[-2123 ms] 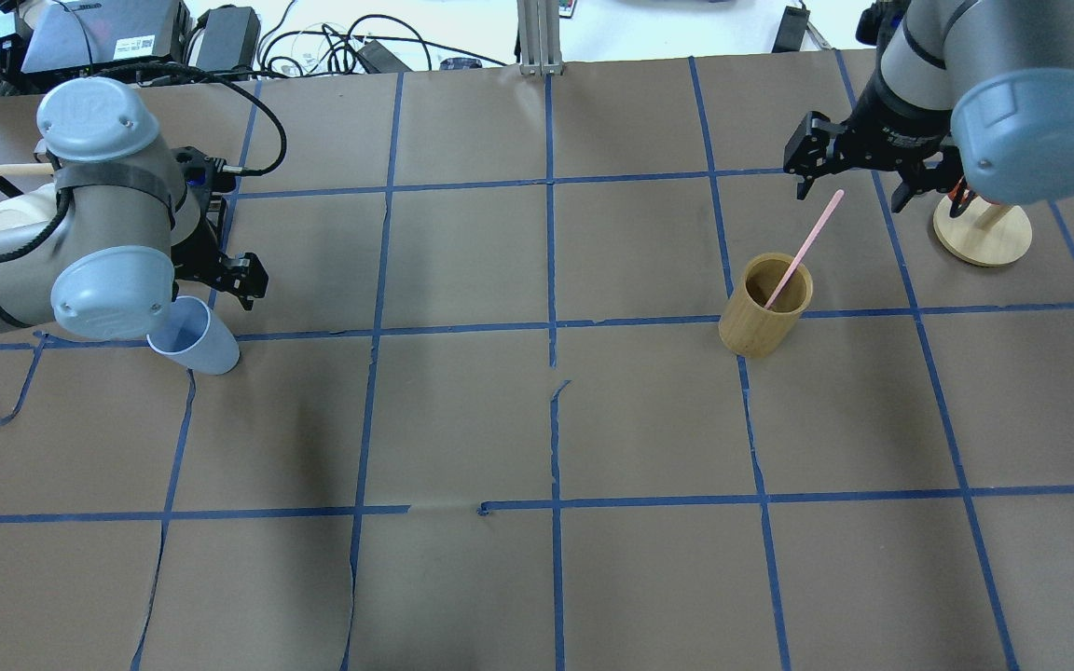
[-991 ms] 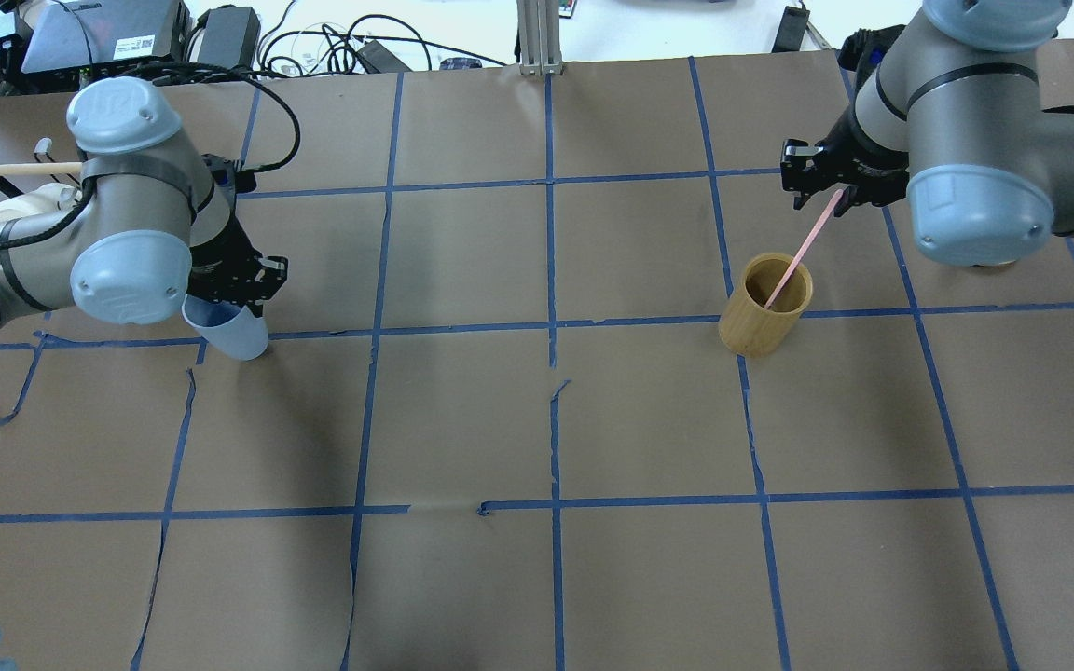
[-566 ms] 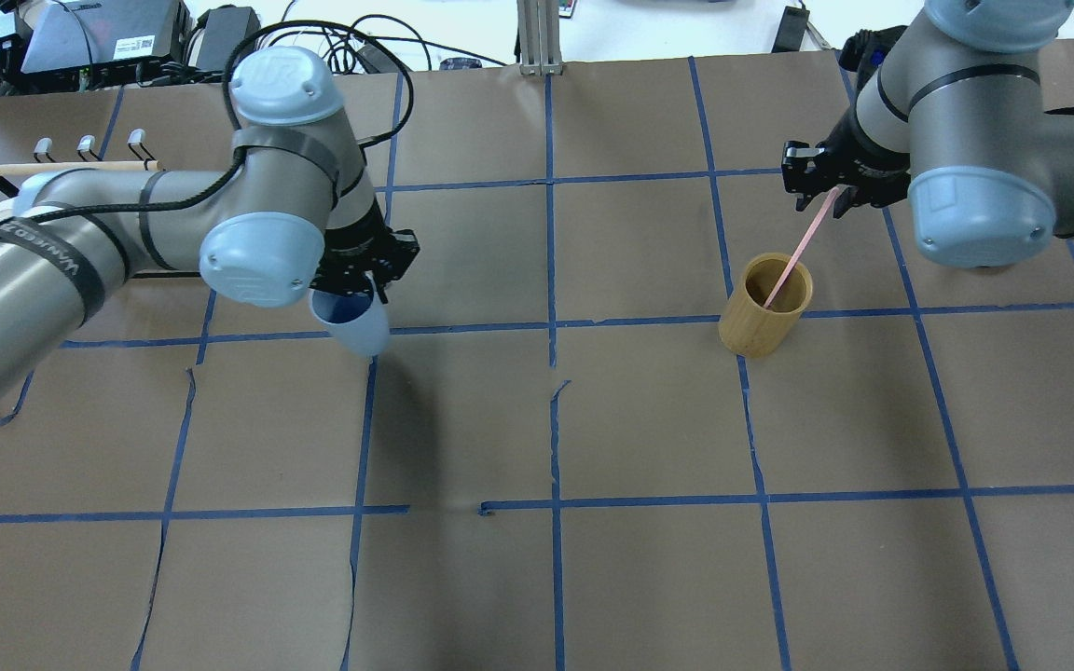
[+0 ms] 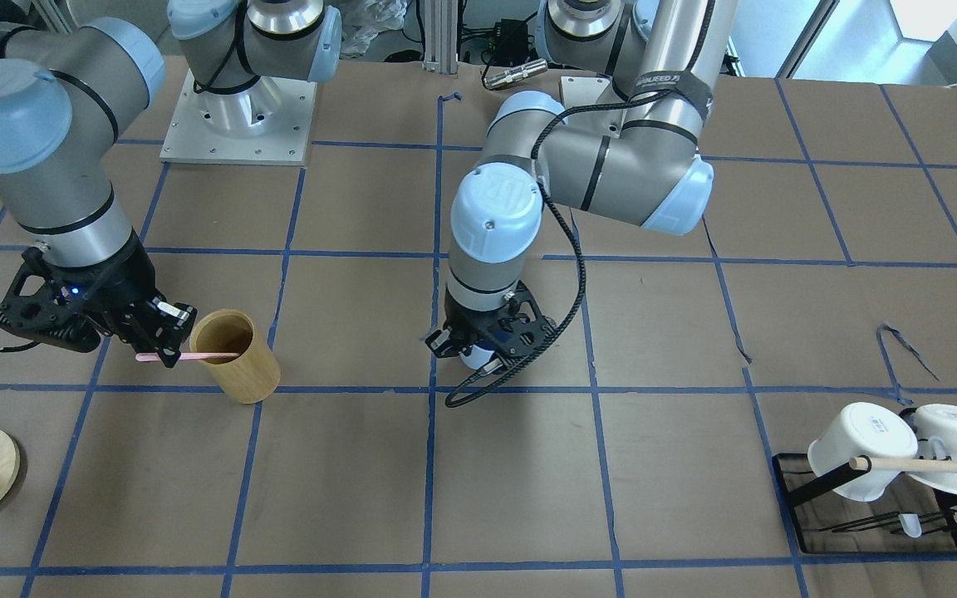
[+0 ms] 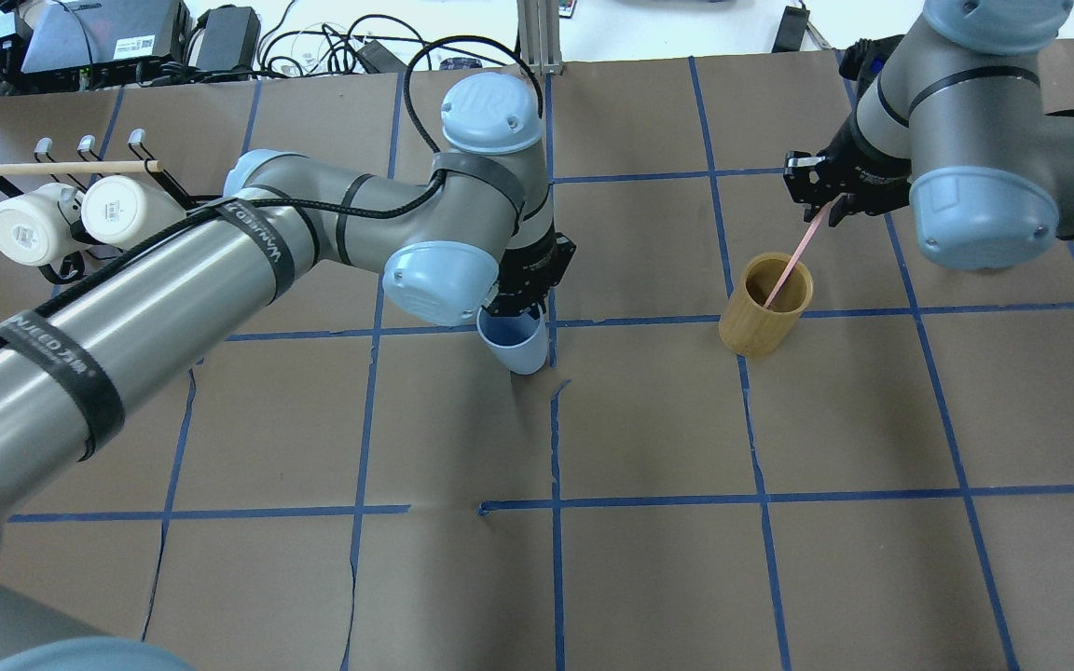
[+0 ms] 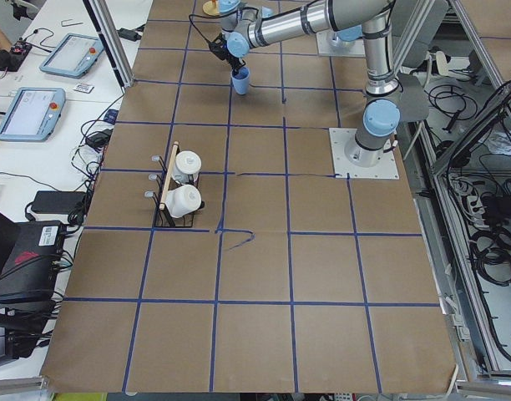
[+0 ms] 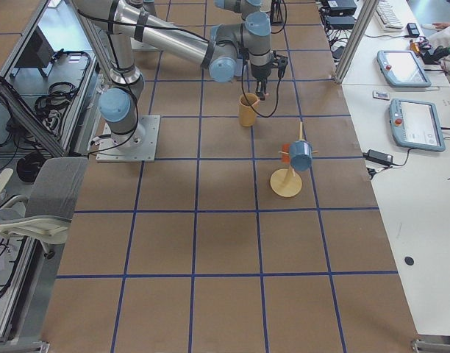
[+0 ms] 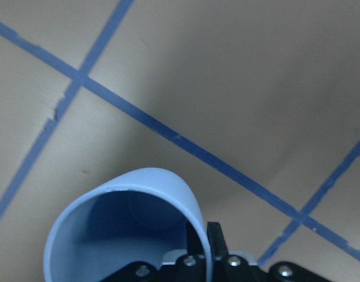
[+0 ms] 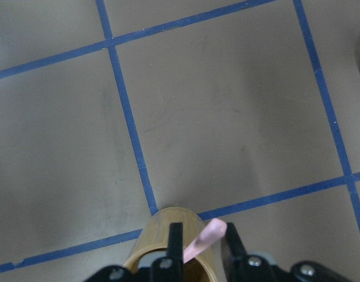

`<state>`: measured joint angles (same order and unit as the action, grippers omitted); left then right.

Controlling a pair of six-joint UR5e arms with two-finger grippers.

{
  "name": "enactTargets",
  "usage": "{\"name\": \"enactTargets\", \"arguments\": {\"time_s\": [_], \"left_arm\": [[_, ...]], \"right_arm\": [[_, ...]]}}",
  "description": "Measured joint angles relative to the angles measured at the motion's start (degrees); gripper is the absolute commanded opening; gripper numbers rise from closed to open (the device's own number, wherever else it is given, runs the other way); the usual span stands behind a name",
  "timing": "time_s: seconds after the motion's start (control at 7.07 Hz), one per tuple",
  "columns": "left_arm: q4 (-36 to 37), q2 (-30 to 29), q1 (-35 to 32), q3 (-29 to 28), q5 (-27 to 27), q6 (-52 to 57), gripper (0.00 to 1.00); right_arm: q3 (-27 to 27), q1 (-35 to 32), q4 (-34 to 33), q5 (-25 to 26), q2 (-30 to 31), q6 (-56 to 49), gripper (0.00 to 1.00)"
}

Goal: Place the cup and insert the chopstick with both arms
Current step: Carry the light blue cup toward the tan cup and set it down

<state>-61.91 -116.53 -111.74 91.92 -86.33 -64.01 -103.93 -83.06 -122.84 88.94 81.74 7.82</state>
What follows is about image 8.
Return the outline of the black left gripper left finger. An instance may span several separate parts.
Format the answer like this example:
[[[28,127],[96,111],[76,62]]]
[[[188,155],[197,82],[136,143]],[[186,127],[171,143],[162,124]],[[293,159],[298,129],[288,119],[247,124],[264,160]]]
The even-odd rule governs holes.
[[[206,251],[201,239],[190,223],[186,224],[186,249],[171,250],[164,254],[159,267],[146,261],[131,262],[103,281],[211,281]]]

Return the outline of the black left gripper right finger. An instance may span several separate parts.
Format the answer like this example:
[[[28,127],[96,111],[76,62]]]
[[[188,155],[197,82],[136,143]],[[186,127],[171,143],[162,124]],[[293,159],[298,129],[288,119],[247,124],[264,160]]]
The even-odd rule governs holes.
[[[213,281],[328,281],[289,261],[280,261],[262,270],[248,253],[231,253],[218,222],[207,224],[213,261]]]

